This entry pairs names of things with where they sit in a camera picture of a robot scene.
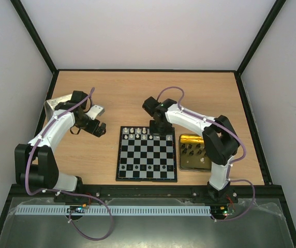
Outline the dark floral metal tin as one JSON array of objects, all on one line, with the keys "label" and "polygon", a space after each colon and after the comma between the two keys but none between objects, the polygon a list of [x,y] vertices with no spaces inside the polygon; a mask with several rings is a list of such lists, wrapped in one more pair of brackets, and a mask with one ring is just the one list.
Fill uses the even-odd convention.
[{"label": "dark floral metal tin", "polygon": [[206,154],[203,138],[196,134],[181,134],[179,137],[179,168],[183,171],[207,171],[212,168],[212,161]]}]

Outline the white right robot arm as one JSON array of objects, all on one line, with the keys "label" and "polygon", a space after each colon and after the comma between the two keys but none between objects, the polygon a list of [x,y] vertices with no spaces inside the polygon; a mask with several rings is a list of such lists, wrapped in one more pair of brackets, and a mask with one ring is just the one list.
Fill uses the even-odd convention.
[{"label": "white right robot arm", "polygon": [[207,183],[209,199],[216,203],[224,199],[230,187],[231,164],[240,146],[229,119],[223,115],[214,118],[198,114],[180,107],[172,99],[158,102],[149,97],[142,108],[152,117],[150,133],[154,136],[167,136],[173,131],[173,125],[178,125],[202,137],[205,155],[211,161]]}]

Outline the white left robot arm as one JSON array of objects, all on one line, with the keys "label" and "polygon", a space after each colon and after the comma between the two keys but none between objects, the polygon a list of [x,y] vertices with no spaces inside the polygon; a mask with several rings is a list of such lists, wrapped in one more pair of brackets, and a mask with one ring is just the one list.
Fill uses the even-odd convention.
[{"label": "white left robot arm", "polygon": [[74,192],[81,184],[79,176],[60,172],[54,152],[67,132],[74,127],[96,137],[106,133],[106,124],[97,118],[105,109],[93,103],[92,95],[83,91],[50,99],[45,102],[47,124],[28,143],[14,150],[16,182],[25,187],[28,195],[38,192]]}]

